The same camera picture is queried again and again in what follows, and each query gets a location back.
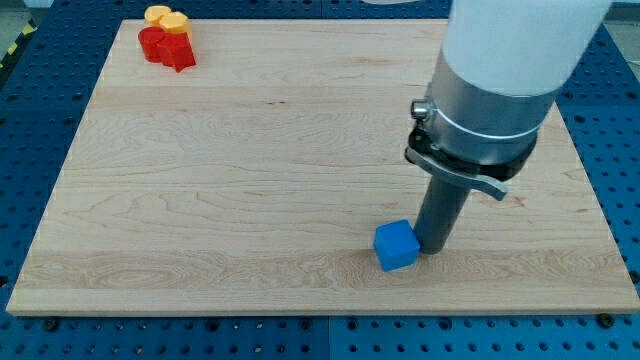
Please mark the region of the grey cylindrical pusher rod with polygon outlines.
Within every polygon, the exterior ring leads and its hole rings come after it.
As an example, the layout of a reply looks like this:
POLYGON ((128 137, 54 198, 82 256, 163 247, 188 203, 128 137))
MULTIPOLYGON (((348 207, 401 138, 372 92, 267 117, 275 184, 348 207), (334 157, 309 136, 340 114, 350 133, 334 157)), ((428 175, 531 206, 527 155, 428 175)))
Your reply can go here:
POLYGON ((414 224, 414 234, 425 254, 440 252, 454 227, 470 190, 433 177, 414 224))

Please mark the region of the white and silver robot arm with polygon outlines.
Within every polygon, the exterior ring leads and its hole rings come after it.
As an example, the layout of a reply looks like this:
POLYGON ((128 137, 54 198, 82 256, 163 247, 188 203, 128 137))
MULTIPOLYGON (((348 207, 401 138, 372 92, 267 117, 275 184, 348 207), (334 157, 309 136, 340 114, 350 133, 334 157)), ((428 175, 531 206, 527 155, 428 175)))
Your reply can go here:
POLYGON ((502 200, 611 0, 454 0, 406 159, 431 180, 414 225, 441 251, 472 190, 502 200))

